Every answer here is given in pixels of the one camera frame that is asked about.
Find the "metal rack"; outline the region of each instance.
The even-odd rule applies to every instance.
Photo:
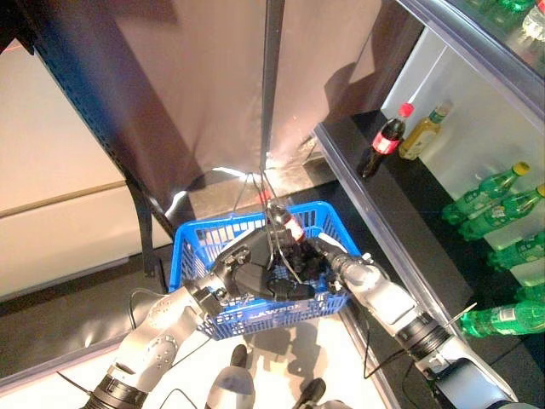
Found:
[[[499,39],[445,0],[398,0],[480,72],[537,128],[545,121],[545,81]]]

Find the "white wall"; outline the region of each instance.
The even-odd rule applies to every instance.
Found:
[[[42,62],[17,42],[0,55],[0,97],[0,213],[123,181]],[[153,227],[156,246],[170,242]],[[2,217],[0,296],[140,251],[123,185]]]
[[[485,76],[428,29],[422,34],[382,111],[392,117],[413,94],[415,112],[407,121],[409,131],[441,101],[450,99],[454,103],[439,137],[420,157],[453,199],[477,187],[487,176],[507,170],[520,160],[530,164],[532,170],[515,183],[513,192],[530,190],[544,182],[544,128],[536,129],[509,105]],[[544,221],[545,200],[542,200],[529,216],[487,234],[485,238],[493,248],[500,249],[537,233],[544,228]],[[545,262],[518,266],[512,271],[521,283],[535,284],[545,278]]]

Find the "black shelf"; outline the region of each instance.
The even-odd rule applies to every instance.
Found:
[[[434,306],[432,314],[443,323],[473,301],[478,308],[513,302],[518,283],[509,271],[486,266],[488,244],[465,242],[441,220],[440,212],[451,198],[420,160],[405,161],[394,154],[371,180],[358,179],[354,169],[359,157],[385,121],[380,112],[370,112],[321,124],[315,133],[399,279],[420,303]],[[426,288],[418,287],[419,282]],[[542,334],[467,341],[484,360],[494,362],[522,401],[543,407]]]

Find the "silver robot arm segment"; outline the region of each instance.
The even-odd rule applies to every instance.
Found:
[[[91,394],[84,409],[136,409],[163,374],[172,367],[180,346],[204,318],[204,306],[216,291],[224,291],[220,278],[211,274],[189,288],[153,304],[146,319],[122,342],[106,376]]]

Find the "yellow bottle cap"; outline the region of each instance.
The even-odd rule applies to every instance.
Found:
[[[526,162],[518,162],[513,166],[513,172],[519,176],[524,176],[530,171],[530,166]]]

